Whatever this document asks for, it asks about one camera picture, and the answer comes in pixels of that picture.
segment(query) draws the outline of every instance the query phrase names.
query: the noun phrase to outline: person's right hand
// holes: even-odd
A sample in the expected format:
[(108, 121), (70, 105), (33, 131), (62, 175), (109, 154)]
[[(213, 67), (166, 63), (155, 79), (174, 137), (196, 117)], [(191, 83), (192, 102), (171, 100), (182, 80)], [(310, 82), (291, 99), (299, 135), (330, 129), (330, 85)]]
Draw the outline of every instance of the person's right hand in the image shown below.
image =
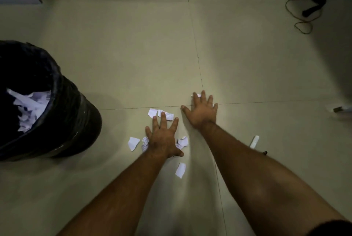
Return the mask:
[(207, 101), (205, 91), (202, 91), (202, 96), (200, 98), (198, 98), (196, 92), (193, 92), (193, 102), (193, 110), (188, 109), (185, 105), (182, 105), (181, 109), (194, 128), (200, 130), (203, 124), (209, 121), (213, 123), (216, 122), (218, 104), (215, 104), (213, 107), (212, 95), (209, 96)]

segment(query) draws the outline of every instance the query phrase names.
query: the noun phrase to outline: person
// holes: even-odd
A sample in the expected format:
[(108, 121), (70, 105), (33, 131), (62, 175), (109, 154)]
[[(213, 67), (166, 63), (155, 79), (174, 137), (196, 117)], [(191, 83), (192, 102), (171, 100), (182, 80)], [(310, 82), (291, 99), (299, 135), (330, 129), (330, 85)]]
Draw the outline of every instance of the person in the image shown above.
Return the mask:
[[(352, 235), (352, 224), (309, 185), (274, 159), (263, 155), (216, 124), (218, 104), (193, 94), (194, 109), (182, 105), (200, 131), (231, 195), (256, 235)], [(175, 147), (176, 117), (168, 129), (153, 117), (145, 132), (149, 148), (75, 216), (59, 236), (133, 235), (148, 193), (166, 159), (183, 156)]]

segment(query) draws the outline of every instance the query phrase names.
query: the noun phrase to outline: floor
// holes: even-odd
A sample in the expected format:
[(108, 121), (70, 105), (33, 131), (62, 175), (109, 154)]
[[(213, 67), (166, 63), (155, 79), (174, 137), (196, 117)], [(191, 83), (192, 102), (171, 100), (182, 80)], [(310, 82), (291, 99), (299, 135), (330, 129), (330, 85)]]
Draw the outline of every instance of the floor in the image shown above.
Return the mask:
[[(293, 27), (286, 0), (43, 1), (0, 6), (0, 39), (48, 50), (103, 127), (74, 157), (0, 164), (1, 235), (55, 235), (142, 153), (127, 142), (144, 136), (149, 108), (178, 116), (176, 137), (190, 145), (161, 170), (137, 235), (253, 235), (180, 111), (202, 89), (220, 126), (245, 144), (259, 135), (258, 151), (352, 219), (352, 119), (327, 106), (352, 93), (352, 0), (328, 0), (310, 35)], [(289, 7), (299, 14), (305, 3)]]

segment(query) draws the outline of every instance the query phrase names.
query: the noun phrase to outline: black trash bag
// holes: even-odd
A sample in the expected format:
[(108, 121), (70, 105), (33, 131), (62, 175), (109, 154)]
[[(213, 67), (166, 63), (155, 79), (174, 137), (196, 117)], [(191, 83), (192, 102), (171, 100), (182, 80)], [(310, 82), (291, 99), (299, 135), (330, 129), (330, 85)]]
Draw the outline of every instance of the black trash bag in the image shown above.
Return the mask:
[[(89, 148), (101, 131), (99, 111), (65, 78), (49, 53), (29, 43), (0, 41), (0, 161), (66, 157)], [(9, 88), (27, 95), (51, 90), (50, 101), (27, 132), (18, 132), (20, 111)]]

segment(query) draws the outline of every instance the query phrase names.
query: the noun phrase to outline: finger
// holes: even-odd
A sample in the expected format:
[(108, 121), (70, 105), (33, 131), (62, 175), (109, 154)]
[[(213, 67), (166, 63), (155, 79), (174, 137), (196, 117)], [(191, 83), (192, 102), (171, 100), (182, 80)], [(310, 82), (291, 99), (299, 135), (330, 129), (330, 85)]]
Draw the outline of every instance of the finger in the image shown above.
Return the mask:
[(160, 128), (168, 128), (166, 124), (166, 115), (165, 112), (161, 113), (161, 121), (160, 121)]
[(145, 134), (147, 135), (149, 140), (152, 138), (152, 132), (150, 131), (150, 127), (145, 127)]
[(182, 111), (184, 112), (185, 116), (189, 120), (191, 118), (191, 110), (188, 109), (185, 105), (181, 106)]
[(200, 104), (200, 98), (198, 98), (198, 94), (196, 92), (193, 92), (193, 104), (194, 106)]
[(182, 157), (182, 156), (184, 156), (184, 153), (183, 153), (183, 151), (181, 151), (180, 149), (176, 148), (174, 156), (180, 156), (180, 157)]
[(212, 95), (210, 95), (208, 98), (208, 105), (213, 107), (213, 96)]
[(207, 104), (207, 97), (205, 96), (205, 91), (202, 90), (202, 96), (200, 97), (200, 102), (202, 104)]
[(177, 130), (177, 126), (178, 126), (178, 117), (175, 118), (174, 122), (172, 123), (170, 129), (175, 133)]
[(153, 132), (157, 131), (159, 129), (159, 124), (158, 124), (158, 119), (156, 116), (153, 116)]

